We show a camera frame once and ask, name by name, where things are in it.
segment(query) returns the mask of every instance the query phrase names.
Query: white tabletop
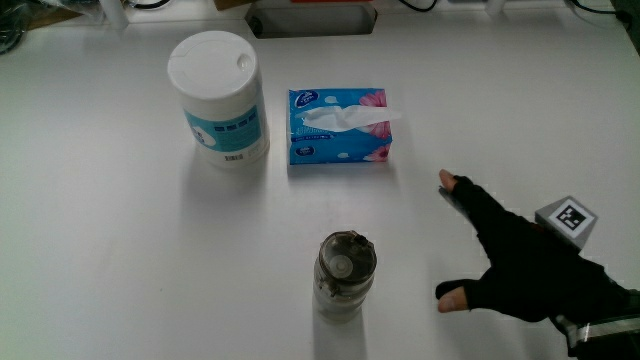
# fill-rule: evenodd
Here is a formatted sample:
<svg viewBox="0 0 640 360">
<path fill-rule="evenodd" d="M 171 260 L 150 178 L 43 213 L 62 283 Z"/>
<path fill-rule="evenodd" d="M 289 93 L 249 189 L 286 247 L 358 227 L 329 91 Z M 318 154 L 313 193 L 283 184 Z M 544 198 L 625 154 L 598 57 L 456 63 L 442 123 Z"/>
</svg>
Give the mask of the white tabletop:
<svg viewBox="0 0 640 360">
<path fill-rule="evenodd" d="M 583 255 L 640 288 L 640 61 L 622 25 L 568 9 L 382 15 L 373 34 L 257 40 L 242 20 L 50 27 L 0 58 L 0 358 L 565 359 L 548 321 L 439 314 L 479 277 L 471 225 L 437 192 L 470 175 L 531 217 L 573 195 Z M 166 75 L 205 30 L 247 38 L 271 147 L 200 159 Z M 388 164 L 288 167 L 287 89 L 382 87 Z M 320 242 L 375 243 L 354 321 L 311 308 Z"/>
</svg>

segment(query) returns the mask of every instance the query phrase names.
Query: clear glass bottle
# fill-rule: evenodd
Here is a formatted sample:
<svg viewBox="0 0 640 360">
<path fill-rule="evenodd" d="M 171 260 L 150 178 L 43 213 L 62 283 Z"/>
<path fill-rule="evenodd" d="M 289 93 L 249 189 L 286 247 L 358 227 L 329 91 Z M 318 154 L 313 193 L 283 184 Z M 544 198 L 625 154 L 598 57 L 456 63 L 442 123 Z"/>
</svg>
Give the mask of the clear glass bottle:
<svg viewBox="0 0 640 360">
<path fill-rule="evenodd" d="M 355 231 L 336 232 L 325 239 L 314 266 L 314 307 L 334 321 L 349 321 L 361 310 L 373 284 L 376 252 Z"/>
</svg>

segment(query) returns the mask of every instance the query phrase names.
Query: blue tissue box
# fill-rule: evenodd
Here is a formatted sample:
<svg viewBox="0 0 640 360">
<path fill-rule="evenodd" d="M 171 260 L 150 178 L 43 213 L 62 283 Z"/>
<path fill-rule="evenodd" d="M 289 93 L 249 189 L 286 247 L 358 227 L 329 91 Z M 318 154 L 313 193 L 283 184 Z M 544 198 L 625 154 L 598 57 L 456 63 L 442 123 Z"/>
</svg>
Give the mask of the blue tissue box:
<svg viewBox="0 0 640 360">
<path fill-rule="evenodd" d="M 387 161 L 389 121 L 366 124 L 368 112 L 387 116 L 386 106 L 384 89 L 289 90 L 289 163 Z"/>
</svg>

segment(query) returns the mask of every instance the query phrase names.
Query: black glove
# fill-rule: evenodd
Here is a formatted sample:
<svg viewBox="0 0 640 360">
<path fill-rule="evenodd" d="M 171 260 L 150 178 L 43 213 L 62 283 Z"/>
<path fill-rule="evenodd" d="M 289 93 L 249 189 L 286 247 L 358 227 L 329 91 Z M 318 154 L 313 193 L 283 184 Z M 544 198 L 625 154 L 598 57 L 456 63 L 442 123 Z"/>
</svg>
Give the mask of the black glove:
<svg viewBox="0 0 640 360">
<path fill-rule="evenodd" d="M 536 322 L 563 314 L 586 323 L 615 314 L 627 291 L 604 268 L 580 257 L 540 226 L 504 210 L 466 177 L 451 195 L 466 210 L 491 262 L 480 280 L 443 282 L 436 298 L 464 286 L 469 309 L 486 308 Z"/>
</svg>

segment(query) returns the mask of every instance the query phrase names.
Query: white plastic canister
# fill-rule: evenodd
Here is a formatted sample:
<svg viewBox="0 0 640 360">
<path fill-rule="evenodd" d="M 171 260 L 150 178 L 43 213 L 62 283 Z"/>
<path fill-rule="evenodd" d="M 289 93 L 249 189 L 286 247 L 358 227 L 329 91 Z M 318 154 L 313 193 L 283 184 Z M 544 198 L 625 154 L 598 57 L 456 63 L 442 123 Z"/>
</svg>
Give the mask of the white plastic canister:
<svg viewBox="0 0 640 360">
<path fill-rule="evenodd" d="M 237 167 L 269 146 L 256 52 L 238 35 L 207 31 L 178 45 L 169 78 L 201 152 L 213 164 Z"/>
</svg>

